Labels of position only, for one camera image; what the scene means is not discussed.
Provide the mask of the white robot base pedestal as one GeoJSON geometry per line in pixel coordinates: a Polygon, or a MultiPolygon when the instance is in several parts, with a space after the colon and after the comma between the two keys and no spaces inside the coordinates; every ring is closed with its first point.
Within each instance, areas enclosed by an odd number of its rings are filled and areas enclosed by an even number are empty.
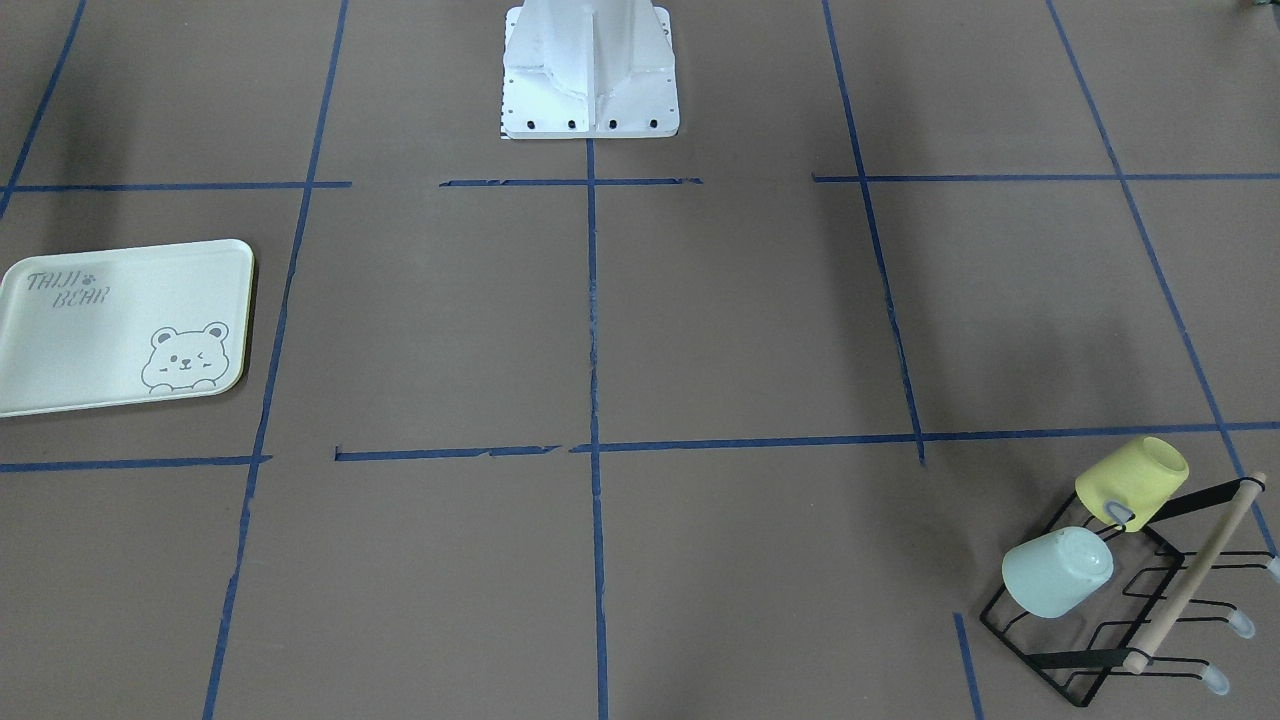
{"type": "Polygon", "coordinates": [[[663,6],[525,1],[506,13],[503,28],[503,138],[678,133],[675,41],[663,6]]]}

